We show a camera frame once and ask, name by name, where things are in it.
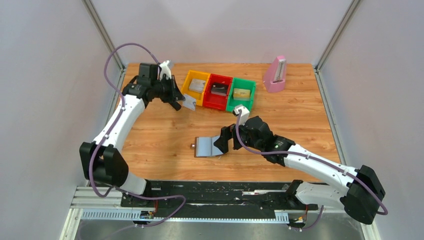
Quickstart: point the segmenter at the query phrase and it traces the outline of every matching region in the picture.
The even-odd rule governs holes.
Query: plastic bin
[[[210,74],[209,81],[206,84],[203,98],[203,107],[218,109],[225,111],[227,108],[228,96],[231,90],[231,83],[233,78],[229,76],[221,76],[217,74]],[[225,84],[228,86],[228,90],[225,96],[216,95],[211,93],[212,86],[214,84]]]
[[[250,90],[250,100],[249,101],[234,100],[234,98],[233,98],[234,88],[236,88],[236,89],[249,89]],[[234,107],[237,106],[237,105],[240,105],[240,104],[245,106],[247,109],[249,109],[249,111],[251,111],[252,106],[253,106],[253,99],[254,99],[254,96],[255,96],[255,90],[256,90],[256,82],[255,81],[250,81],[250,80],[237,78],[237,77],[233,78],[232,84],[231,84],[231,89],[230,89],[229,94],[228,94],[228,102],[227,102],[227,105],[226,105],[226,111],[232,112]]]
[[[208,85],[210,75],[211,74],[207,72],[189,70],[187,76],[185,77],[184,84],[182,85],[181,93],[187,94],[195,98],[197,106],[203,106],[203,98],[205,94],[205,89],[206,89],[206,86]],[[189,90],[189,86],[192,83],[193,79],[200,79],[200,80],[206,81],[204,85],[205,87],[203,88],[202,93]]]

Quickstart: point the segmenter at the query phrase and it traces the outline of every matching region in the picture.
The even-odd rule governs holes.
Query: wooden surface
[[[181,63],[175,64],[172,74],[180,89],[189,70],[256,81],[251,117],[260,116],[274,134],[340,162],[312,66],[288,64],[285,89],[278,93],[268,93],[262,83],[268,67],[269,64]],[[138,64],[128,66],[124,86],[138,74],[138,69]],[[230,149],[220,158],[194,157],[190,145],[195,137],[219,135],[221,127],[235,122],[230,112],[200,106],[196,111],[185,107],[175,111],[154,99],[133,125],[122,155],[131,172],[150,180],[319,182],[242,148]]]

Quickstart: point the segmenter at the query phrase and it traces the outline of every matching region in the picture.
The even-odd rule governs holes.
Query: white robotic arm
[[[135,121],[154,98],[160,98],[162,102],[169,103],[177,111],[181,109],[177,101],[184,100],[184,97],[171,74],[171,67],[169,60],[159,65],[140,64],[138,76],[135,76],[123,88],[123,99],[119,101],[119,105],[104,129],[93,142],[84,142],[79,148],[86,179],[89,179],[89,175],[92,174],[96,182],[116,186],[136,195],[144,194],[149,188],[148,180],[137,177],[129,171],[121,150]],[[101,146],[94,157],[92,172],[90,172],[90,160],[97,143],[101,143]]]
[[[244,147],[271,163],[308,173],[326,184],[294,180],[286,192],[293,196],[293,201],[344,209],[361,223],[373,222],[386,193],[372,168],[363,165],[356,169],[335,163],[290,139],[274,135],[259,116],[249,118],[249,110],[242,105],[236,106],[233,114],[237,116],[237,124],[221,128],[219,138],[213,143],[222,153],[229,151],[228,140],[233,139],[235,150]]]

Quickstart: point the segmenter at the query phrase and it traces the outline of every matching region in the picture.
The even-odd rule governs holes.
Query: metronome
[[[286,85],[286,58],[277,56],[263,76],[263,84],[268,93],[277,93]]]

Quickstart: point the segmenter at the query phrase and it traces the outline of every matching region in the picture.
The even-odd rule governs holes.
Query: white wall
[[[117,46],[178,63],[316,64],[351,0],[92,0]],[[125,63],[151,62],[123,49]]]
[[[108,114],[108,51],[80,0],[2,1],[0,43],[0,239],[56,240]]]
[[[424,2],[362,1],[323,69],[348,163],[376,170],[383,240],[422,239]]]

